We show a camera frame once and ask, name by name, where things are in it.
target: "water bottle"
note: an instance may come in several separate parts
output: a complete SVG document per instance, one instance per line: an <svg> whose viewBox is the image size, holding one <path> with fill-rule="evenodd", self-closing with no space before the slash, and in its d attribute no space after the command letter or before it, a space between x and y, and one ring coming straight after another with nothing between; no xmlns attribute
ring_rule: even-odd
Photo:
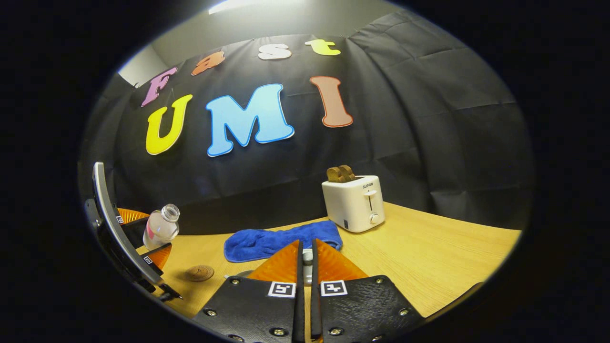
<svg viewBox="0 0 610 343"><path fill-rule="evenodd" d="M180 211L174 204L167 204L161 210L151 213L146 222L142 241L148 250L154 250L169 243L178 235Z"/></svg>

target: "letter u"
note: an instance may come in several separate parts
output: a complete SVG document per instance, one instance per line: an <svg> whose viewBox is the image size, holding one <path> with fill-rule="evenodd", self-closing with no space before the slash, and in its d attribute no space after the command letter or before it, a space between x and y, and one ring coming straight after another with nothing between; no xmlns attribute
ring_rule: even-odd
<svg viewBox="0 0 610 343"><path fill-rule="evenodd" d="M146 132L146 151L151 155L158 155L171 148L180 137L184 125L184 113L186 112L187 102L193 98L192 94L185 95L177 99L171 105L174 108L174 120L171 122L170 133L165 137L159 137L161 119L167 111L167 107L161 107L148 117L148 131Z"/></svg>

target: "black fabric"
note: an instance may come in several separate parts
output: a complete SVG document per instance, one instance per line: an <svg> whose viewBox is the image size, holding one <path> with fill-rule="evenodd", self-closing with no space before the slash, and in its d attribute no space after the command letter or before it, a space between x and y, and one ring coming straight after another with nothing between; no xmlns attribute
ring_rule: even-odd
<svg viewBox="0 0 610 343"><path fill-rule="evenodd" d="M304 43L335 42L338 56ZM261 60L258 48L284 43L292 56ZM192 76L197 62L223 51L221 64ZM181 234L269 228L326 215L320 183L327 168L348 164L378 175L384 200L485 225L522 229L529 216L532 157L522 115L508 89L472 50L408 11L371 23L350 38L286 35L252 39L180 63L159 97L141 103L149 83L124 103L112 161L119 207L181 210ZM331 76L354 122L323 126L324 107L309 78ZM245 107L261 85L281 83L293 137L268 144L234 142L209 157L210 112L224 95ZM192 94L184 128L168 151L146 152L147 119ZM255 124L253 135L258 130Z"/></svg>
<svg viewBox="0 0 610 343"><path fill-rule="evenodd" d="M110 77L104 92L100 94L87 128L83 133L83 141L78 162L78 183L80 189L90 188L93 175L93 164L104 163L106 172L106 183L108 194L115 199L115 188L113 185L115 161L114 147L121 116L127 100L133 91L127 81L118 73Z"/></svg>
<svg viewBox="0 0 610 343"><path fill-rule="evenodd" d="M400 100L425 166L429 211L525 228L533 152L523 115L493 69L408 10L374 21L350 40L371 57Z"/></svg>

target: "colorful foam letter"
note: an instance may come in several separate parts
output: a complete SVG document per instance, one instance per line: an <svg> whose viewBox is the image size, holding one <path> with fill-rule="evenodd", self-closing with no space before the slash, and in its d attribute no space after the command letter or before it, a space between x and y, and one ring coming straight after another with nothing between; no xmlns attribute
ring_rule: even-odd
<svg viewBox="0 0 610 343"><path fill-rule="evenodd" d="M324 118L322 123L329 128L348 126L354 122L354 118L345 111L339 85L341 81L329 76L314 76L309 79L311 83L318 86L322 103L324 104Z"/></svg>
<svg viewBox="0 0 610 343"><path fill-rule="evenodd" d="M206 109L212 112L212 144L207 149L210 157L226 154L233 149L227 139L225 128L241 146L247 146L254 128L259 121L259 132L254 139L259 143L269 143L291 137L295 129L286 123L279 92L281 84L268 84L255 89L246 109L230 96L221 96L207 103Z"/></svg>
<svg viewBox="0 0 610 343"><path fill-rule="evenodd" d="M224 51L218 51L197 63L197 67L191 73L192 76L199 75L209 68L213 68L224 61Z"/></svg>
<svg viewBox="0 0 610 343"><path fill-rule="evenodd" d="M328 47L329 45L335 45L334 42L327 42L323 39L310 40L309 42L305 42L305 45L311 45L314 52L320 55L334 56L341 53L339 50L333 50Z"/></svg>
<svg viewBox="0 0 610 343"><path fill-rule="evenodd" d="M174 120L171 122L170 133L165 137L159 137L159 128L161 127L161 118L167 110L167 107L161 107L154 111L148 117L148 131L146 132L146 151L151 155L158 155L167 149L171 148L180 137L182 126L184 125L184 112L187 109L187 102L193 98L193 95L185 95L182 98L174 101L171 105L174 108Z"/></svg>
<svg viewBox="0 0 610 343"><path fill-rule="evenodd" d="M287 59L292 55L286 44L267 44L259 48L259 58L262 60Z"/></svg>
<svg viewBox="0 0 610 343"><path fill-rule="evenodd" d="M142 107L148 105L152 100L155 100L159 96L157 91L162 90L163 87L167 85L167 81L170 79L170 75L174 75L177 70L178 68L173 67L172 69L164 72L163 74L151 80L151 87L148 89L148 93L146 94L146 98L142 103Z"/></svg>

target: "wall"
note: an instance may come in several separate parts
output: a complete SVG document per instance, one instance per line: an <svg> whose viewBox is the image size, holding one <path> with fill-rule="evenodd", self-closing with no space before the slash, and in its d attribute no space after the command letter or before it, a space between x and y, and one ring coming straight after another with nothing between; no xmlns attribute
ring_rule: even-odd
<svg viewBox="0 0 610 343"><path fill-rule="evenodd" d="M131 85L140 87L158 74L169 69L152 45L148 45L135 55L120 70L119 75Z"/></svg>
<svg viewBox="0 0 610 343"><path fill-rule="evenodd" d="M152 44L167 65L219 46L289 34L348 37L375 19L401 10L382 0L285 0L209 15L207 9Z"/></svg>

